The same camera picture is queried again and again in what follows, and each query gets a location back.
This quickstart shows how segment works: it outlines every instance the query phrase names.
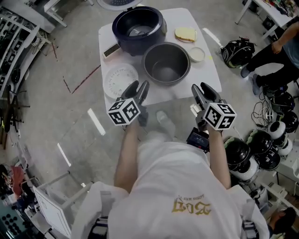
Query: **white shoe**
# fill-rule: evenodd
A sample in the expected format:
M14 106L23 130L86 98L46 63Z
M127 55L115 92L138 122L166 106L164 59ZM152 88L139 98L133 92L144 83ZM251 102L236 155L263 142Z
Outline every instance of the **white shoe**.
M174 138L176 126L172 122L170 118L168 118L167 114L164 111L157 111L156 112L157 120L160 126L166 131L166 133L171 137Z

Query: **metal pot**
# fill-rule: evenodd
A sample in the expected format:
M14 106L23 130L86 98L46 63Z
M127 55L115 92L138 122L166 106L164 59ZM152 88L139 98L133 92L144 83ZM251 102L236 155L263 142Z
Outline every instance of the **metal pot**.
M112 31L120 48L132 56L143 55L165 41L167 26L162 14L152 7L135 7L117 16Z
M166 85L184 79L191 67L186 50L171 42L149 48L143 55L142 65L151 80Z

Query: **white stripe on floor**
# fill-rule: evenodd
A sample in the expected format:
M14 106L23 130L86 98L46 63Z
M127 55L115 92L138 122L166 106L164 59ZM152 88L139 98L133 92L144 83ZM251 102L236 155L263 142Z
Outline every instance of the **white stripe on floor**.
M59 150L60 150L62 156L64 157L64 159L65 159L67 165L69 165L69 167L70 167L70 166L71 166L71 163L70 163L70 161L67 159L67 157L65 156L64 151L63 151L62 148L60 147L60 144L58 143L57 146L58 146L58 148L59 148Z
M90 118L92 118L93 123L94 123L95 126L97 127L99 133L100 133L101 135L106 134L105 129L103 128L103 126L102 126L101 123L99 122L98 118L95 116L95 114L94 114L92 108L90 108L87 112L88 112Z

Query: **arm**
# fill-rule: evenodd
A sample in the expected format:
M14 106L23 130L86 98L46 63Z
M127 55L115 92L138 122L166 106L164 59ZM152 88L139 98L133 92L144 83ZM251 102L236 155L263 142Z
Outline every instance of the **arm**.
M222 183L226 189L229 189L231 188L231 182L222 135L209 125L207 125L207 129L209 131L210 141L211 170L220 183Z
M299 33L299 22L292 24L283 35L272 44L272 50L275 54L279 53L282 46L285 45L289 40L294 38Z
M123 188L128 193L137 179L137 133L138 120L134 120L126 129L114 175L115 187Z

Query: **floor marking line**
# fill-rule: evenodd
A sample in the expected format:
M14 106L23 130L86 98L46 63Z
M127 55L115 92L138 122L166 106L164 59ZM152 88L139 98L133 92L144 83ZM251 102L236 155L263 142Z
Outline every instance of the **floor marking line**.
M100 68L101 64L99 66L97 66L96 69L94 69L92 72L89 73L89 75L87 77L85 77L85 79L74 89L74 91L72 92L72 94L98 69Z
M70 88L69 88L69 86L67 85L67 83L65 82L65 80L64 80L64 83L65 83L67 89L69 90L69 92L71 92L71 91L70 91Z
M62 148L60 147L60 144L58 143L57 146L58 146L58 148L59 148L59 150L60 150L62 156L64 157L64 160L66 161L67 165L69 165L69 167L70 167L70 166L71 166L71 163L70 163L70 161L67 159L67 157L65 156L64 151L63 151Z
M103 128L103 126L101 125L101 123L99 122L98 118L95 116L92 108L90 108L87 113L89 114L90 118L92 118L93 123L95 124L95 126L97 127L99 133L101 135L106 134L105 129Z

